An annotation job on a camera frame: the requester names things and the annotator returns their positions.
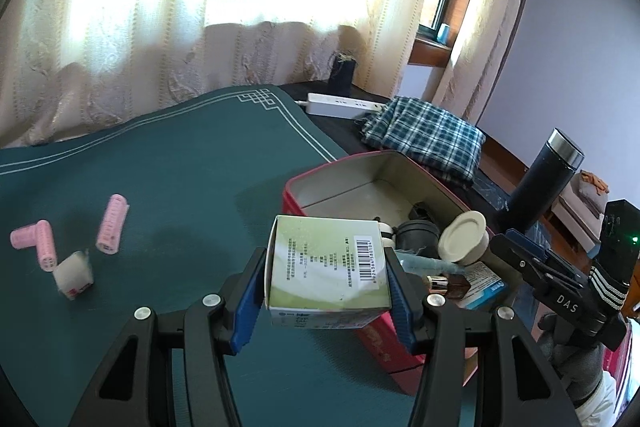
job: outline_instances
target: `green and white box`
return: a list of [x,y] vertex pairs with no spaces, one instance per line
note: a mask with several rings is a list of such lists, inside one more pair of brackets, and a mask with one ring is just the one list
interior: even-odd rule
[[366,326],[391,308],[378,222],[277,216],[264,294],[274,325]]

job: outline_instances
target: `plaid cloth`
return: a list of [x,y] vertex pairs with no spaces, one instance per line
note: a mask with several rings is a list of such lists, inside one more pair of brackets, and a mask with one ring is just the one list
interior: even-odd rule
[[417,98],[396,96],[359,124],[367,145],[399,151],[445,181],[473,183],[485,137],[449,111]]

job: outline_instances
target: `window sill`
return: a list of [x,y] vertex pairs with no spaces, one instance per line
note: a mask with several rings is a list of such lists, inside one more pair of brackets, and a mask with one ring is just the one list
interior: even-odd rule
[[415,37],[414,48],[411,50],[409,64],[445,68],[449,63],[451,48],[439,42],[432,41],[422,35]]

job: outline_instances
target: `metal screw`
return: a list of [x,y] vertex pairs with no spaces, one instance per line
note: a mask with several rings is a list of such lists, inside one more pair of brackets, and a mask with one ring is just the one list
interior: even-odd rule
[[151,309],[147,308],[146,306],[142,306],[142,308],[138,308],[134,313],[133,316],[135,318],[137,318],[139,321],[143,321],[145,319],[148,319],[151,315]]
[[442,306],[445,303],[445,298],[439,293],[432,293],[427,297],[427,302],[431,306]]
[[504,319],[506,321],[510,321],[516,314],[513,313],[513,310],[508,306],[500,306],[498,308],[498,317]]
[[202,304],[208,307],[217,306],[220,302],[222,302],[220,295],[216,295],[215,293],[210,293],[202,298]]

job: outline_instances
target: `lace curtain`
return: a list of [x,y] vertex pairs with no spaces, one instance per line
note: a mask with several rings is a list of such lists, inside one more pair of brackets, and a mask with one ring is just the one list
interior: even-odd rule
[[392,95],[424,0],[11,0],[0,145],[78,136],[219,87],[326,79]]
[[520,0],[470,0],[433,102],[470,123],[482,115],[516,23]]

